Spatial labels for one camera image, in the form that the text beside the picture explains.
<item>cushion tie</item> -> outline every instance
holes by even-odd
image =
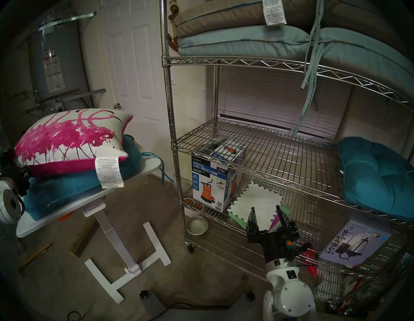
[[[157,155],[155,155],[154,153],[151,152],[142,152],[141,153],[142,156],[155,156],[157,157],[160,161],[161,161],[161,185],[164,186],[164,177],[166,176],[168,178],[168,180],[170,182],[174,182],[173,179],[171,179],[167,174],[165,174],[164,172],[164,161]]]
[[[316,77],[317,77],[317,74],[318,74],[318,65],[319,65],[320,59],[322,57],[323,46],[324,46],[323,43],[319,44],[318,49],[316,51],[315,58],[309,64],[309,69],[308,69],[308,72],[309,72],[308,94],[306,96],[306,101],[305,101],[305,104],[302,108],[302,112],[301,112],[301,115],[299,117],[298,123],[296,124],[295,127],[293,127],[289,131],[289,134],[291,134],[292,137],[295,137],[296,134],[298,133],[299,128],[302,125],[302,122],[303,122],[304,118],[308,114],[309,108],[312,104],[313,96],[315,95],[315,90],[316,90]],[[305,85],[306,81],[307,81],[307,78],[305,80],[303,80],[303,86]]]
[[[306,55],[305,55],[305,63],[303,65],[305,77],[301,85],[301,89],[304,89],[305,85],[308,84],[308,94],[306,96],[306,101],[305,101],[305,104],[303,105],[301,116],[299,118],[298,123],[295,125],[295,127],[293,127],[289,131],[289,134],[292,135],[292,137],[295,137],[296,134],[298,133],[299,128],[302,125],[303,119],[306,117],[306,114],[309,111],[309,108],[312,104],[313,96],[315,94],[316,75],[318,73],[318,65],[319,65],[320,58],[322,57],[322,49],[323,49],[323,44],[319,44],[320,21],[322,20],[322,16],[323,16],[323,8],[324,8],[323,0],[317,0],[315,22],[313,23],[312,30],[310,31],[308,47],[306,49]],[[309,68],[308,70],[306,70],[306,63],[308,61],[308,52],[309,52],[309,48],[312,43],[313,36],[315,36],[315,40],[313,40]]]

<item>pink and white pillow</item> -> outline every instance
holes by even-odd
[[[43,117],[15,147],[18,166],[29,165],[32,175],[49,176],[89,171],[96,157],[119,157],[122,135],[133,115],[108,109],[78,109]]]

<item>concrete floor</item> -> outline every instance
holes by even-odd
[[[232,305],[241,293],[252,290],[257,309],[251,320],[260,319],[262,296],[269,284],[201,249],[188,253],[183,243],[177,193],[172,185],[166,183],[162,188],[160,180],[151,175],[128,181],[123,189],[108,195],[105,211],[134,259],[140,262],[154,251],[142,226],[149,220],[172,263],[164,267],[158,260],[119,290],[125,299],[116,304],[84,264],[92,258],[110,282],[125,273],[125,263],[102,229],[81,258],[69,254],[71,243],[85,223],[83,213],[78,210],[68,219],[56,221],[22,239],[27,249],[20,261],[53,243],[25,268],[25,278],[18,278],[19,295],[34,312],[52,320],[66,320],[67,313],[76,310],[85,314],[85,321],[145,321],[151,316],[140,303],[141,290],[153,290],[166,306],[177,301]]]

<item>teal seat cushion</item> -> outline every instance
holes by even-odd
[[[414,98],[414,65],[394,48],[355,31],[322,28],[324,44],[320,65],[373,79],[405,96]]]
[[[249,26],[178,38],[181,56],[250,56],[304,60],[309,35],[292,26]]]
[[[348,203],[414,220],[414,168],[406,159],[361,137],[344,138],[338,151]]]
[[[123,136],[123,149],[128,158],[119,164],[123,180],[130,178],[138,169],[141,153],[132,139]],[[101,191],[96,171],[84,171],[64,175],[30,179],[30,189],[24,197],[26,212],[36,221],[69,202],[81,197],[85,192]]]

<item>water heater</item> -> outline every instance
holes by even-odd
[[[69,100],[70,97],[88,92],[86,75],[79,46],[79,25],[73,20],[45,27],[76,17],[71,10],[61,10],[45,15],[42,25],[32,35],[30,57],[34,87],[37,91],[36,110],[92,108],[90,96]]]

